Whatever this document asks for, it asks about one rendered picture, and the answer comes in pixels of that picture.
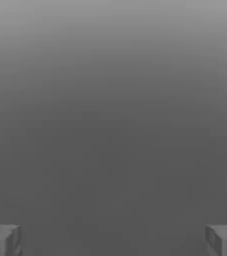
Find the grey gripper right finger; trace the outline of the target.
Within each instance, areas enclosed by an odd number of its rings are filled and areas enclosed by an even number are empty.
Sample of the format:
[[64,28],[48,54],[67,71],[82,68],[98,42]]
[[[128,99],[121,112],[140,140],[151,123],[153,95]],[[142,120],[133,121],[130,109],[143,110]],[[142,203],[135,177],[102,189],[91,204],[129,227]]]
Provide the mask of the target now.
[[208,256],[227,256],[227,225],[207,225],[204,234]]

